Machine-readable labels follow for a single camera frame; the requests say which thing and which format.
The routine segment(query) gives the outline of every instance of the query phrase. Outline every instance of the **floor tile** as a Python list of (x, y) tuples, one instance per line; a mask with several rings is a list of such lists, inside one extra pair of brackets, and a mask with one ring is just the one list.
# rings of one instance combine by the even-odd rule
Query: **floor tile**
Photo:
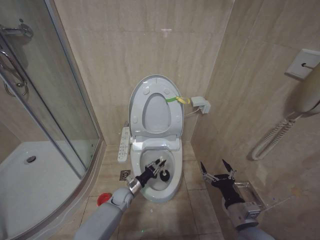
[(187, 185), (185, 181), (185, 177), (182, 175), (180, 180), (180, 186), (178, 188), (178, 191), (187, 191)]
[(184, 161), (182, 164), (183, 175), (188, 190), (206, 189), (197, 161)]
[(183, 161), (195, 161), (196, 156), (194, 150), (189, 141), (182, 143), (182, 160)]
[(158, 240), (199, 240), (198, 235), (161, 237)]
[(221, 232), (199, 235), (200, 240), (225, 240)]
[(168, 202), (159, 203), (157, 219), (159, 237), (197, 234), (187, 191), (178, 191)]
[[(97, 210), (97, 208), (98, 208), (97, 197), (90, 196), (88, 199), (88, 202), (86, 204), (86, 207), (85, 207), (85, 211), (83, 214), (81, 225), (84, 224), (89, 219), (89, 217)], [(109, 240), (117, 240), (118, 239), (118, 230), (119, 230), (119, 228), (117, 227)]]
[(72, 218), (67, 221), (63, 227), (52, 237), (50, 240), (72, 240), (77, 229), (80, 226), (81, 220), (83, 218), (88, 198), (82, 203), (81, 207), (72, 215)]
[(151, 202), (139, 193), (122, 216), (119, 240), (138, 240), (158, 237), (159, 204)]
[(102, 165), (118, 164), (118, 145), (106, 146), (105, 154), (102, 160)]
[(120, 171), (131, 169), (132, 166), (129, 162), (102, 165), (90, 196), (99, 196), (102, 193), (113, 193), (118, 188), (126, 187), (127, 181), (120, 181)]
[(198, 233), (211, 234), (221, 232), (208, 191), (206, 189), (191, 190), (188, 193)]

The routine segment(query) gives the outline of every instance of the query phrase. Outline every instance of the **robotic hand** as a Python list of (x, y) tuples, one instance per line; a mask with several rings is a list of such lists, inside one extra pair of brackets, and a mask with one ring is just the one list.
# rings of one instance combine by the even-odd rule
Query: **robotic hand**
[(100, 205), (91, 217), (76, 231), (74, 240), (107, 240), (120, 223), (124, 211), (151, 178), (156, 178), (167, 160), (157, 159), (145, 166), (145, 171), (117, 189), (112, 197)]
[(275, 240), (272, 236), (265, 233), (256, 226), (259, 224), (256, 220), (261, 210), (254, 202), (245, 202), (234, 189), (235, 178), (237, 172), (222, 159), (222, 162), (228, 171), (228, 174), (211, 175), (201, 162), (201, 173), (203, 179), (212, 186), (218, 188), (223, 196), (224, 211), (231, 219), (235, 229), (238, 231), (237, 240)]

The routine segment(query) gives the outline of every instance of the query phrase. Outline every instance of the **bidet control panel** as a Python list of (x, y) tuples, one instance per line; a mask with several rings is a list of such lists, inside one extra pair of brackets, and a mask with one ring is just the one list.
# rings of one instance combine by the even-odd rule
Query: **bidet control panel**
[(119, 152), (118, 152), (118, 162), (125, 163), (128, 160), (129, 153), (129, 141), (130, 141), (130, 129), (128, 126), (122, 128)]

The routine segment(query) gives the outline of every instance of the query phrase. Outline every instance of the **wall plate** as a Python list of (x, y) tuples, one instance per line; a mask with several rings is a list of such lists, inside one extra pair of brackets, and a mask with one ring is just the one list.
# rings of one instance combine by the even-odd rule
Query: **wall plate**
[(303, 67), (303, 63), (311, 68), (316, 67), (320, 63), (320, 51), (302, 49), (286, 70), (285, 75), (304, 80), (312, 72), (312, 69)]

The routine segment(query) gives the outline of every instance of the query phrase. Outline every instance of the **white toilet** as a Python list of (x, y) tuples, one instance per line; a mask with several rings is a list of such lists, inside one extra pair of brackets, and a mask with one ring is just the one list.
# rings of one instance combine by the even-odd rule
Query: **white toilet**
[(177, 100), (181, 96), (175, 84), (161, 75), (147, 76), (133, 90), (129, 103), (129, 127), (131, 133), (131, 164), (135, 176), (145, 171), (145, 165), (166, 159), (169, 171), (167, 182), (150, 179), (141, 190), (152, 202), (163, 203), (177, 192), (182, 176), (182, 142), (184, 106)]

